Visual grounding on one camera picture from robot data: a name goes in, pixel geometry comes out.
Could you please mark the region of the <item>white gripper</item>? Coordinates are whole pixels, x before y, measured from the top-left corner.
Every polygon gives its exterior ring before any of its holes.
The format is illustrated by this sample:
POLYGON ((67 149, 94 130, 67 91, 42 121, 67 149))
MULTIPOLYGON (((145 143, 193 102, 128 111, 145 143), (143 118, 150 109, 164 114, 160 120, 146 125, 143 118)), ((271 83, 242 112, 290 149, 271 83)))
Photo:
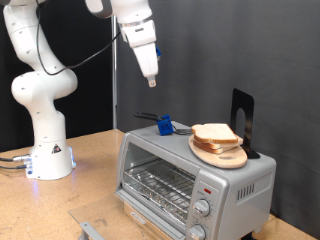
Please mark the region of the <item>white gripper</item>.
POLYGON ((152 20, 137 25, 123 25, 121 33, 133 50, 142 74, 150 88, 156 87, 158 56, 156 52, 156 31, 152 20))

